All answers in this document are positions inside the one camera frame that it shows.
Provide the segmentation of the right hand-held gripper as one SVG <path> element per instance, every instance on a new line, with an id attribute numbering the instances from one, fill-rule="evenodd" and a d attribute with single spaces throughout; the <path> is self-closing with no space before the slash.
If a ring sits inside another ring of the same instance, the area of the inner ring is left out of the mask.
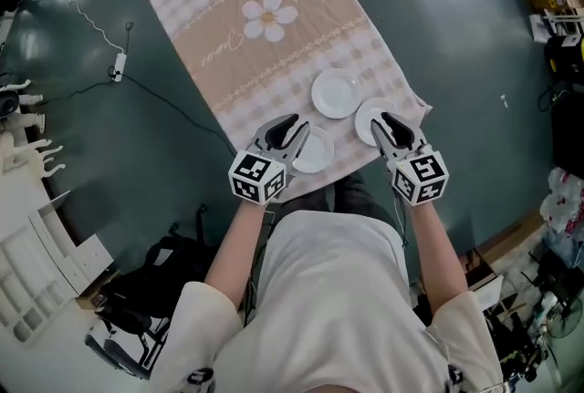
<path id="1" fill-rule="evenodd" d="M 442 154 L 434 150 L 421 129 L 410 119 L 383 111 L 370 122 L 370 132 L 380 155 L 387 160 L 391 186 L 411 206 L 443 196 L 449 173 Z M 397 150 L 409 150 L 398 159 Z"/>

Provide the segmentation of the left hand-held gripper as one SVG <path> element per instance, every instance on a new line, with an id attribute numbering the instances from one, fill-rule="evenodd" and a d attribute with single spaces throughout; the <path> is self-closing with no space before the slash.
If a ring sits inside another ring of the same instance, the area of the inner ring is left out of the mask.
<path id="1" fill-rule="evenodd" d="M 292 179 L 292 162 L 305 147 L 311 131 L 310 122 L 303 121 L 287 136 L 288 131 L 298 120 L 298 114 L 287 114 L 272 119 L 258 128 L 252 140 L 252 147 L 270 151 L 237 152 L 228 171 L 229 184 L 234 196 L 258 205 L 267 205 L 289 186 Z M 285 139 L 285 148 L 281 150 Z"/>

